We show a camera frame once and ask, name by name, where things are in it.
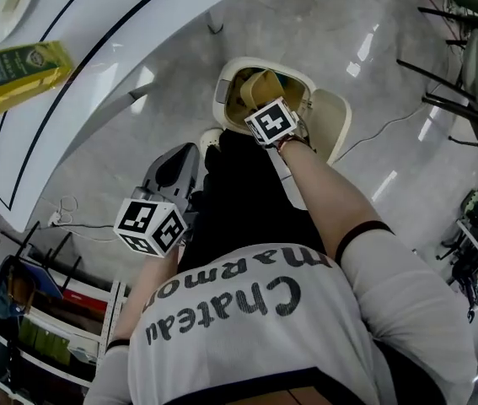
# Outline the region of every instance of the white shelf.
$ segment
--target white shelf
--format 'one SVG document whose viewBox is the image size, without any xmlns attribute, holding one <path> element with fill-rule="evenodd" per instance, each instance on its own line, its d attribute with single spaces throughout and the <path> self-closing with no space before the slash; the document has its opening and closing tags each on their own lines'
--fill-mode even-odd
<svg viewBox="0 0 478 405">
<path fill-rule="evenodd" d="M 119 315 L 122 311 L 122 306 L 124 305 L 124 296 L 126 292 L 126 283 L 121 282 L 119 286 L 119 291 L 117 292 L 117 298 L 115 300 L 115 308 L 113 308 L 113 316 L 111 317 L 111 327 L 110 327 L 110 335 L 108 342 L 113 338 L 113 334 L 115 332 L 115 327 L 117 326 L 117 322 L 119 321 Z"/>
<path fill-rule="evenodd" d="M 8 397 L 10 397 L 11 399 L 21 402 L 24 405 L 34 405 L 31 401 L 29 401 L 28 399 L 25 399 L 23 396 L 20 396 L 18 393 L 12 392 L 12 390 L 6 387 L 1 381 L 0 381 L 0 389 L 6 394 L 8 394 Z"/>
<path fill-rule="evenodd" d="M 83 338 L 94 340 L 98 342 L 100 336 L 91 332 L 85 332 L 81 328 L 71 326 L 70 324 L 56 319 L 54 316 L 48 315 L 34 306 L 30 308 L 28 314 L 24 315 L 31 322 L 39 327 L 45 328 L 47 331 L 55 333 L 61 338 L 69 339 L 72 335 L 81 336 Z"/>
<path fill-rule="evenodd" d="M 105 308 L 104 325 L 102 326 L 102 333 L 100 334 L 98 358 L 96 359 L 96 372 L 98 372 L 102 362 L 104 361 L 105 350 L 107 349 L 107 344 L 110 341 L 110 329 L 113 322 L 113 315 L 115 313 L 115 305 L 117 304 L 119 288 L 123 289 L 121 283 L 116 280 L 113 281 L 110 292 L 111 299 L 110 303 L 108 303 L 107 307 Z"/>
<path fill-rule="evenodd" d="M 1 337 L 1 336 L 0 336 L 0 343 L 2 343 L 5 347 L 8 346 L 6 339 L 4 337 Z M 49 372 L 53 375 L 56 375 L 56 376 L 62 378 L 63 380 L 71 381 L 71 382 L 73 382 L 75 384 L 78 384 L 80 386 L 83 386 L 83 387 L 90 387 L 90 385 L 91 385 L 91 381 L 82 380 L 81 378 L 77 378 L 74 375 L 70 375 L 66 372 L 63 372 L 62 370 L 54 368 L 53 366 L 50 366 L 50 365 L 48 365 L 44 362 L 39 361 L 36 357 L 33 357 L 32 355 L 27 354 L 24 351 L 19 350 L 19 352 L 21 353 L 21 357 L 23 359 L 29 361 L 33 365 L 36 365 L 36 366 L 42 368 L 43 370 L 45 370 L 45 371 L 47 371 L 47 372 Z"/>
</svg>

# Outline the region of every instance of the shelf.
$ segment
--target shelf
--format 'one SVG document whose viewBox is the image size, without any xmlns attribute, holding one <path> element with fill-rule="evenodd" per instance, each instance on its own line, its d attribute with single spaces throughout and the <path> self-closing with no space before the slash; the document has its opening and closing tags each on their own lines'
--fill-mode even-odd
<svg viewBox="0 0 478 405">
<path fill-rule="evenodd" d="M 81 328 L 71 326 L 70 324 L 58 320 L 54 316 L 48 315 L 41 310 L 36 309 L 34 306 L 30 308 L 28 314 L 24 315 L 32 323 L 38 327 L 42 327 L 49 332 L 55 333 L 61 338 L 69 339 L 72 335 L 81 336 L 94 340 L 96 343 L 100 340 L 100 336 L 91 332 L 85 332 Z"/>
<path fill-rule="evenodd" d="M 7 343 L 6 339 L 4 337 L 1 337 L 1 336 L 0 336 L 0 343 L 2 345 L 4 345 L 5 347 L 8 346 L 8 343 Z M 54 368 L 53 366 L 50 366 L 46 363 L 43 363 L 43 362 L 39 361 L 36 357 L 33 357 L 32 355 L 27 354 L 24 351 L 19 350 L 19 352 L 21 353 L 21 357 L 23 359 L 29 361 L 33 365 L 36 365 L 36 366 L 40 367 L 41 369 L 43 369 L 43 370 L 45 370 L 45 371 L 47 371 L 47 372 L 49 372 L 53 375 L 56 375 L 56 376 L 62 378 L 63 380 L 71 381 L 71 382 L 73 382 L 75 384 L 78 384 L 79 386 L 83 386 L 83 387 L 90 387 L 90 385 L 91 385 L 90 381 L 82 380 L 81 378 L 77 378 L 76 376 L 70 375 L 66 372 L 63 372 L 62 370 Z"/>
<path fill-rule="evenodd" d="M 25 399 L 23 396 L 20 396 L 18 393 L 13 393 L 9 387 L 5 386 L 1 381 L 0 381 L 0 389 L 8 394 L 8 397 L 11 399 L 23 403 L 23 405 L 34 405 L 30 400 Z"/>
</svg>

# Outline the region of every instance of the person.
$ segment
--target person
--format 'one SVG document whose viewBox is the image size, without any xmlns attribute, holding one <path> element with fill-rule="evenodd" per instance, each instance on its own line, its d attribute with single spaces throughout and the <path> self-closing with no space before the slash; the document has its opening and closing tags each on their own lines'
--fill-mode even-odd
<svg viewBox="0 0 478 405">
<path fill-rule="evenodd" d="M 289 138 L 299 210 L 252 137 L 208 133 L 192 240 L 148 257 L 85 403 L 467 403 L 465 308 L 367 198 Z"/>
</svg>

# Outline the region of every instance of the gray tiled floor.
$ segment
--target gray tiled floor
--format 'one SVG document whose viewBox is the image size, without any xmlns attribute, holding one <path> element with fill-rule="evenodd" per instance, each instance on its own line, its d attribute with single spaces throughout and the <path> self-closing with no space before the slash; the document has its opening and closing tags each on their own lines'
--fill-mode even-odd
<svg viewBox="0 0 478 405">
<path fill-rule="evenodd" d="M 442 0 L 435 0 L 442 5 Z M 347 98 L 352 125 L 342 152 L 361 143 L 336 168 L 368 197 L 410 247 L 441 271 L 435 261 L 441 237 L 458 215 L 461 199 L 478 187 L 478 150 L 449 142 L 449 133 L 472 139 L 469 125 L 440 111 L 424 137 L 431 107 L 420 98 L 434 84 L 398 67 L 397 57 L 454 79 L 459 58 L 448 51 L 447 27 L 422 16 L 427 0 L 226 0 L 224 30 L 210 35 L 202 19 L 188 24 L 152 55 L 145 67 L 154 75 L 152 93 L 138 114 L 128 110 L 110 121 L 72 154 L 50 179 L 32 221 L 46 222 L 64 195 L 74 195 L 75 223 L 112 224 L 124 197 L 161 153 L 196 142 L 214 127 L 212 95 L 225 62 L 240 56 L 279 62 L 310 76 L 318 87 Z M 372 36 L 369 52 L 365 44 Z M 358 65 L 352 76 L 347 69 Z M 376 195 L 387 177 L 393 178 Z M 107 229 L 76 229 L 96 239 L 113 239 Z M 46 247 L 63 230 L 42 230 L 34 238 Z M 103 278 L 131 281 L 141 268 L 119 241 L 75 237 L 83 269 Z"/>
</svg>

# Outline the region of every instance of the white t-shirt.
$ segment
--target white t-shirt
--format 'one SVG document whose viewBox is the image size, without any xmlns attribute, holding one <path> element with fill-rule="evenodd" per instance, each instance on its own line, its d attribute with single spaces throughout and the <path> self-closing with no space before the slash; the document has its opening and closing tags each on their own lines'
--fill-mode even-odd
<svg viewBox="0 0 478 405">
<path fill-rule="evenodd" d="M 346 243 L 341 267 L 303 246 L 250 246 L 160 286 L 85 402 L 230 403 L 313 386 L 333 405 L 443 402 L 436 393 L 464 404 L 476 373 L 465 313 L 385 230 Z"/>
</svg>

